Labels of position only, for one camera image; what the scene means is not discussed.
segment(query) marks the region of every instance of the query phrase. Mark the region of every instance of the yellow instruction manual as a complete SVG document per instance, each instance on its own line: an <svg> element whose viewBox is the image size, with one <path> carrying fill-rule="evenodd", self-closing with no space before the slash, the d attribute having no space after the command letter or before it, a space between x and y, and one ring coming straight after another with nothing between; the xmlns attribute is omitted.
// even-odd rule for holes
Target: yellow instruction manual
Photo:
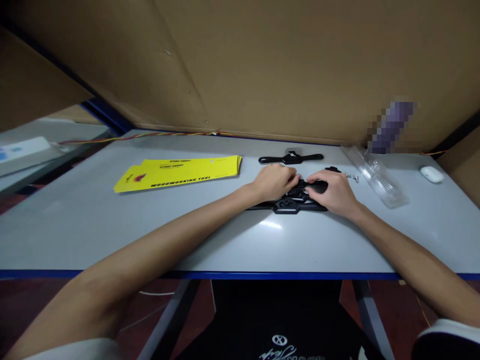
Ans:
<svg viewBox="0 0 480 360"><path fill-rule="evenodd" d="M241 161L241 156L176 160L146 159L141 165L130 167L113 190L116 193L124 193L231 177L238 175Z"/></svg>

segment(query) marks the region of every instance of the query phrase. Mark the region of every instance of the person's left hand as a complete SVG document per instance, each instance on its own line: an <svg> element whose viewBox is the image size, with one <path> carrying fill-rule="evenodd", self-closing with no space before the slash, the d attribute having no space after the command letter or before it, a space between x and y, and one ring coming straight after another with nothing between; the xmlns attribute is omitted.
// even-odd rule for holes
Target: person's left hand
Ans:
<svg viewBox="0 0 480 360"><path fill-rule="evenodd" d="M259 197L259 202L278 200L299 183L300 177L294 167L270 164L262 168L248 186Z"/></svg>

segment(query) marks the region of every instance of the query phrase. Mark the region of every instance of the white table surface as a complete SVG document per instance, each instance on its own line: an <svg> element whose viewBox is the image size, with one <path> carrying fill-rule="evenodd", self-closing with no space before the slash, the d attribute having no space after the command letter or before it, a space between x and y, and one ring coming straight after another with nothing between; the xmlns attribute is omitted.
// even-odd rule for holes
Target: white table surface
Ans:
<svg viewBox="0 0 480 360"><path fill-rule="evenodd" d="M144 133L130 131L127 136ZM83 270L153 229L251 182L261 156L287 148L324 160L295 165L306 178L336 166L358 172L336 146L214 136L158 136L118 141L94 154L0 216L0 270ZM144 159L240 155L240 175L118 194L113 186ZM410 204L388 209L363 178L355 196L374 213L429 249L457 273L480 274L480 210L429 156L386 155L388 173ZM440 184L418 171L431 165ZM216 231L175 268L190 272L394 273L361 231L330 212L277 215L245 211Z"/></svg>
<svg viewBox="0 0 480 360"><path fill-rule="evenodd" d="M43 136L54 143L67 140L91 140L107 131L108 128L104 125L81 124L67 119L42 117L0 133L0 146L18 143L38 136ZM50 161L0 176L0 192L12 193L28 185L29 182L40 178L77 154L75 150L72 152L73 154L67 153Z"/></svg>

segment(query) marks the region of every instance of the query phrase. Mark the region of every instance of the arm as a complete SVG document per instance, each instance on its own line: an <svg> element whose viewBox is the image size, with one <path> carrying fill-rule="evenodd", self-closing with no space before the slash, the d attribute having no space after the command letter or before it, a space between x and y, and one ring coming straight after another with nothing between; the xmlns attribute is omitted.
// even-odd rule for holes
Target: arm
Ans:
<svg viewBox="0 0 480 360"><path fill-rule="evenodd" d="M69 343L113 338L128 300L245 209L277 200L300 178L292 167L265 166L255 181L146 234L72 279L37 316L5 360Z"/></svg>
<svg viewBox="0 0 480 360"><path fill-rule="evenodd" d="M322 170L307 179L310 183L315 180L328 182L328 189L319 194L308 188L310 197L354 222L432 309L445 318L480 328L480 294L430 251L359 203L346 176Z"/></svg>

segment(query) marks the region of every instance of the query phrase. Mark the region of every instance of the plastic blister pack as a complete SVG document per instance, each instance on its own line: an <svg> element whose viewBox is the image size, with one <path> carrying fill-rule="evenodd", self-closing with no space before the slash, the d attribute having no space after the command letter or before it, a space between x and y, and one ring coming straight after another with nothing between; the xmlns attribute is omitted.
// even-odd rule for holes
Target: plastic blister pack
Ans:
<svg viewBox="0 0 480 360"><path fill-rule="evenodd" d="M409 203L409 198L388 175L385 165L358 145L342 146L341 150L360 172L385 205L391 209Z"/></svg>

